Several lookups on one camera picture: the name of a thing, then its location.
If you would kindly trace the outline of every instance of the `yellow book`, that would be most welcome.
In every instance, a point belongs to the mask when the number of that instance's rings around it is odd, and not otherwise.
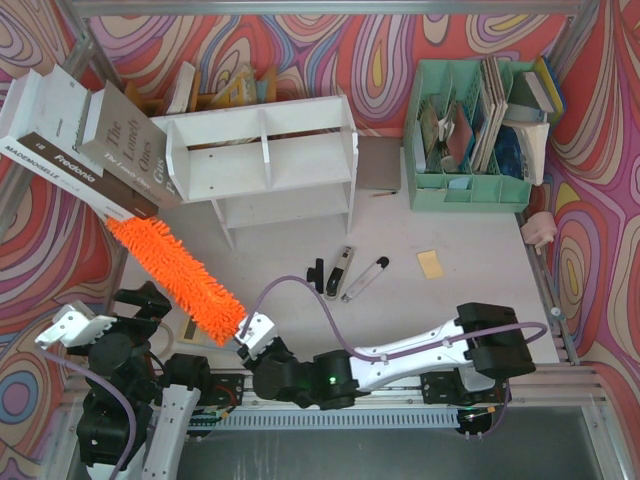
[[[555,80],[549,71],[549,67],[547,62],[543,57],[538,57],[535,62],[533,62],[533,71],[538,74],[540,80],[544,84],[547,92],[549,93],[549,97],[551,98],[551,103],[553,103],[553,108],[555,112],[551,114],[549,117],[549,124],[554,126],[562,115],[564,114],[565,102],[562,97],[561,92],[558,90]]]
[[[207,108],[219,109],[230,107],[242,107],[257,103],[256,81],[253,77],[253,69],[249,65],[243,65],[229,83],[211,100]]]

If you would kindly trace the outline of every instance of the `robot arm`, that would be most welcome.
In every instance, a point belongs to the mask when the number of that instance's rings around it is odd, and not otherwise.
[[[120,290],[116,300],[141,309],[133,318],[96,316],[81,302],[74,302],[58,312],[36,343],[46,349],[60,341],[67,353],[87,356],[90,370],[107,379],[131,403],[137,434],[115,478],[175,479],[194,408],[214,403],[209,364],[205,357],[174,354],[165,365],[166,372],[157,378],[147,356],[148,339],[171,304],[150,282],[136,291]],[[449,341],[461,334],[517,324],[514,311],[507,307],[461,305],[456,319],[429,332],[377,347],[327,352],[312,362],[296,359],[267,316],[255,315],[244,332],[247,321],[240,324],[235,339],[243,365],[253,373],[254,392],[301,408],[350,407],[357,397],[383,385],[431,370],[455,369],[468,392],[486,390],[496,380],[535,370],[520,330]],[[100,385],[91,381],[89,385],[91,392],[77,428],[80,456],[91,477],[103,480],[111,478],[113,465],[122,455],[129,425],[114,397]],[[145,460],[152,401],[162,409]]]
[[[245,368],[253,372],[255,393],[267,400],[293,402],[321,410],[350,407],[355,399],[395,380],[432,370],[459,372],[468,392],[492,388],[496,380],[535,371],[519,329],[466,341],[449,339],[492,327],[515,326],[513,309],[468,303],[458,318],[429,332],[377,347],[327,352],[299,362],[265,315],[256,315],[242,336],[235,336]],[[423,348],[440,344],[435,348]],[[415,352],[403,355],[403,352]]]

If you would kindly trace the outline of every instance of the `pen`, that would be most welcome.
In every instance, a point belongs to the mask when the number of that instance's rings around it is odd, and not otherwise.
[[[345,294],[340,298],[343,302],[350,302],[358,295],[367,285],[373,282],[373,279],[380,275],[389,265],[387,257],[380,257],[376,263],[367,268],[358,279],[351,284]]]

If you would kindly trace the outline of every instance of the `orange microfiber duster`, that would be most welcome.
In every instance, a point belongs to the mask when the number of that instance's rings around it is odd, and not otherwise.
[[[124,222],[108,218],[107,227],[218,345],[233,337],[247,315],[244,307],[185,250],[167,225],[156,218]]]

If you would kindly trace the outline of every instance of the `black clip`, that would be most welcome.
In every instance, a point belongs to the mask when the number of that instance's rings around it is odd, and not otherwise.
[[[307,282],[313,282],[320,295],[324,293],[324,260],[322,258],[316,258],[316,268],[307,268]]]

